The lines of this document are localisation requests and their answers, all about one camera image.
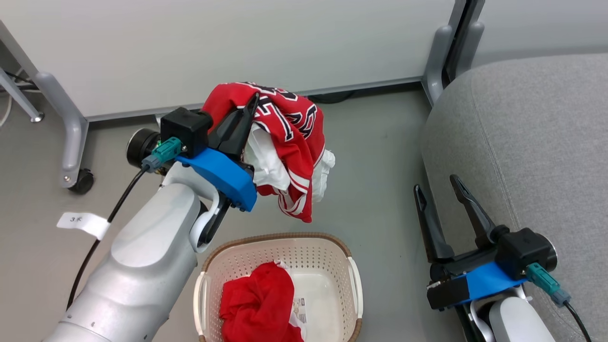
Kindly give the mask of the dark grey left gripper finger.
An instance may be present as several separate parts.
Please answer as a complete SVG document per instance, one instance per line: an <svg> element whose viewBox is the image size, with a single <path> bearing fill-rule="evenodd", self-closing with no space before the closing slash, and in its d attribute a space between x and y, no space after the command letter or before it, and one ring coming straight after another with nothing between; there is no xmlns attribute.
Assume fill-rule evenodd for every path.
<svg viewBox="0 0 608 342"><path fill-rule="evenodd" d="M209 147L228 158L241 158L259 101L260 95L254 93L243 108L237 108L226 115L208 134Z"/></svg>

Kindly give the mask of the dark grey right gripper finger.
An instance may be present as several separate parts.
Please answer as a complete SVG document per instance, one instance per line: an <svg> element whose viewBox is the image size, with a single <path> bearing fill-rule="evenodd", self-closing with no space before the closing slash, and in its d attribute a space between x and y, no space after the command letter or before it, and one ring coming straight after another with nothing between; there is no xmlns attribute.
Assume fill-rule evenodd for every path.
<svg viewBox="0 0 608 342"><path fill-rule="evenodd" d="M460 177L452 174L449 179L456 198L463 204L473 226L476 246L480 250L493 248L504 235L510 233L510 228L506 225L496 225L492 221Z"/></svg>
<svg viewBox="0 0 608 342"><path fill-rule="evenodd" d="M452 247L447 244L432 198L425 196L422 187L418 184L413 187L413 196L428 262L451 261L455 254Z"/></svg>

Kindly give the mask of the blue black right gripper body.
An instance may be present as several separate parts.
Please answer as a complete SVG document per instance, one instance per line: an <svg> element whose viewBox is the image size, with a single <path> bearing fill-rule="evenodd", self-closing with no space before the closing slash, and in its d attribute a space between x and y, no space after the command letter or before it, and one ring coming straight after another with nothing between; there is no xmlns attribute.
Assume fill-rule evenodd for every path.
<svg viewBox="0 0 608 342"><path fill-rule="evenodd" d="M495 262L497 248L474 250L452 258L438 258L427 248L430 284L427 300L433 310L464 305L473 300L499 294L527 281L514 279Z"/></svg>

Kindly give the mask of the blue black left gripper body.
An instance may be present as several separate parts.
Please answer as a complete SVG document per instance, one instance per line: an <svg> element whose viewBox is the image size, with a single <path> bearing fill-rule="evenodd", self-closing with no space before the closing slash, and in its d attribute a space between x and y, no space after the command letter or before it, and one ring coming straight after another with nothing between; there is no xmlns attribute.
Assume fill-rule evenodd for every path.
<svg viewBox="0 0 608 342"><path fill-rule="evenodd" d="M211 201L200 214L190 231L193 247L207 247L219 229L226 212L231 207L250 212L257 200L257 190L252 176L236 162L213 149L206 149L195 158L178 156L178 170L185 172L185 185L198 197Z"/></svg>

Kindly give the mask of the white garment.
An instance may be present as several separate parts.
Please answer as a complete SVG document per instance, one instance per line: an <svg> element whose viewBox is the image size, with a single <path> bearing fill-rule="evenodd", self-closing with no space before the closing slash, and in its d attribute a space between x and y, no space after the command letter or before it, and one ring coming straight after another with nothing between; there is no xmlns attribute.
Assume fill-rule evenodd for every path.
<svg viewBox="0 0 608 342"><path fill-rule="evenodd" d="M254 167L254 183L261 186L270 186L271 190L287 190L290 184L287 169L280 160L271 135L258 123L253 123L247 139L243 160ZM334 154L325 149L313 169L313 198L320 202L327 188L328 175L335 166Z"/></svg>

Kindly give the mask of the red basketball jersey black lettering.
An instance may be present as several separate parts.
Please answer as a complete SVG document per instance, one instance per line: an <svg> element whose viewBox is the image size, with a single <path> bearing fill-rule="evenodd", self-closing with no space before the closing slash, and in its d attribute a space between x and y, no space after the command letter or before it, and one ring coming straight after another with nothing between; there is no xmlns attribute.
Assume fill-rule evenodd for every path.
<svg viewBox="0 0 608 342"><path fill-rule="evenodd" d="M271 135L276 152L287 169L287 190L271 190L256 185L260 195L275 195L280 210L287 216L311 223L314 167L326 148L323 133L324 115L317 104L304 96L278 87L254 82L234 82L216 86L204 102L214 126L230 112L243 108L258 93L260 101L253 123L260 124Z"/></svg>

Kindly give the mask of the plain red garment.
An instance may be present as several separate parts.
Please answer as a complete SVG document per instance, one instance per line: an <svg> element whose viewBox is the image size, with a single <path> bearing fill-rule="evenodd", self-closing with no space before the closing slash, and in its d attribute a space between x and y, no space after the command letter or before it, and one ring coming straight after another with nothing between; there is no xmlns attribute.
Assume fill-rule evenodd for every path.
<svg viewBox="0 0 608 342"><path fill-rule="evenodd" d="M224 342L305 342L304 323L294 312L295 285L282 260L257 266L226 282L218 316Z"/></svg>

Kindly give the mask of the grey fabric sofa seat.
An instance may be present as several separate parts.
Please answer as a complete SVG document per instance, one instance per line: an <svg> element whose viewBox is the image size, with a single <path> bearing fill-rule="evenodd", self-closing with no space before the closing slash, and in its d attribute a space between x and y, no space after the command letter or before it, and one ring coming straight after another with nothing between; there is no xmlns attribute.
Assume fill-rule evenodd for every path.
<svg viewBox="0 0 608 342"><path fill-rule="evenodd" d="M608 54L471 69L435 102L420 144L454 251L476 246L452 174L495 224L553 243L554 277L593 342L608 342Z"/></svg>

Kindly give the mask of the cream perforated laundry basket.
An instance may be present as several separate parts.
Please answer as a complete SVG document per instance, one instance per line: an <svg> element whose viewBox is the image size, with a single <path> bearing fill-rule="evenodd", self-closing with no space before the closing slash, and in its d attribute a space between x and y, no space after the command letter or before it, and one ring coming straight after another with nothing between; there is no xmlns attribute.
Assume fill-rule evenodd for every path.
<svg viewBox="0 0 608 342"><path fill-rule="evenodd" d="M306 300L305 342L356 342L363 316L358 266L347 245L321 232L254 236L217 247L204 262L193 294L199 342L223 342L222 286L275 260L290 268L295 297Z"/></svg>

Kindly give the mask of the large white partition panel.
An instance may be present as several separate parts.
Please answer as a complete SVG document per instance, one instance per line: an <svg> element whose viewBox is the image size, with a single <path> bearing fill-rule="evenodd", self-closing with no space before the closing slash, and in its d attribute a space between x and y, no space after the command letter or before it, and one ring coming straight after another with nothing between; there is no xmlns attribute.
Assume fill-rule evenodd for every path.
<svg viewBox="0 0 608 342"><path fill-rule="evenodd" d="M0 0L0 32L91 120L198 106L218 84L302 95L419 80L464 0Z"/></svg>

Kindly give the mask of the black caster wheel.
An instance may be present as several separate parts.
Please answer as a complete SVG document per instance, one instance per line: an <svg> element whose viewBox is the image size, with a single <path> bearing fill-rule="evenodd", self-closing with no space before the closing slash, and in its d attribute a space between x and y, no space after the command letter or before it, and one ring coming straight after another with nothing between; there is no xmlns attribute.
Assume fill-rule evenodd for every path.
<svg viewBox="0 0 608 342"><path fill-rule="evenodd" d="M73 186L68 188L68 190L72 193L75 193L76 195L84 195L85 193L88 193L91 190L94 182L94 174L91 172L90 169L80 169L76 182Z"/></svg>

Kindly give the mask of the white paper floor label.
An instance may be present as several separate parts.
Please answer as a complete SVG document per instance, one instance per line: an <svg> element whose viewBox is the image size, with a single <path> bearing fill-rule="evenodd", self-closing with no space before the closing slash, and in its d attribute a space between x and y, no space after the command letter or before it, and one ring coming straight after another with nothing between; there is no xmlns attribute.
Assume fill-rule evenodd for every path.
<svg viewBox="0 0 608 342"><path fill-rule="evenodd" d="M93 213L64 212L56 227L61 229L77 229L102 240L111 225L107 219Z"/></svg>

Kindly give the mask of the printed sticker label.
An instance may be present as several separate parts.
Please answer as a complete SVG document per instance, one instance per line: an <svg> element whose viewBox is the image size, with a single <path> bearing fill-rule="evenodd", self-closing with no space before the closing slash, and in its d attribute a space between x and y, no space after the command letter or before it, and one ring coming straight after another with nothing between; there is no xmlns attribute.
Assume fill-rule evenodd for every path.
<svg viewBox="0 0 608 342"><path fill-rule="evenodd" d="M294 297L292 303L292 313L289 320L291 325L305 327L307 323L306 300L304 297Z"/></svg>

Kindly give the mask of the grey partition foot with caster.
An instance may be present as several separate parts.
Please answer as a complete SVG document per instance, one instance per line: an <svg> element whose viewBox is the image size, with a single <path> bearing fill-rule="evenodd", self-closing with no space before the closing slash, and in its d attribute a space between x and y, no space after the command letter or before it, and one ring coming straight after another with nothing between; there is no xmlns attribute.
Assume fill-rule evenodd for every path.
<svg viewBox="0 0 608 342"><path fill-rule="evenodd" d="M60 183L65 189L74 185L79 170L89 128L89 122L67 95L59 81L48 72L38 72L34 82L48 103L63 120L65 143L61 160Z"/></svg>

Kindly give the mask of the narrow white partition panel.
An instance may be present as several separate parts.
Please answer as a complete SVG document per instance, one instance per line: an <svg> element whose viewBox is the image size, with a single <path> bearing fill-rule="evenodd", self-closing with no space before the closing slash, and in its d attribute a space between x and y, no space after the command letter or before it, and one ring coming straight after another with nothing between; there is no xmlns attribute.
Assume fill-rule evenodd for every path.
<svg viewBox="0 0 608 342"><path fill-rule="evenodd" d="M528 57L608 53L608 0L485 0L472 66Z"/></svg>

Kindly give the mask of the grey metal table leg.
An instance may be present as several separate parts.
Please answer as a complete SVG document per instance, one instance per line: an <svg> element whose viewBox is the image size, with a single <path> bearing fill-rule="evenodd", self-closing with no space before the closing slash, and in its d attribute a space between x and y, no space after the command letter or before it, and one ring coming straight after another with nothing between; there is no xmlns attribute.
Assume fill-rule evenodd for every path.
<svg viewBox="0 0 608 342"><path fill-rule="evenodd" d="M8 72L0 67L0 94L9 96L6 112L0 119L0 126L6 123L14 103L25 111L32 123L39 123L44 119L44 113L37 110L26 97L26 93L41 93L41 91L29 76L21 76L24 72L23 67L16 72Z"/></svg>

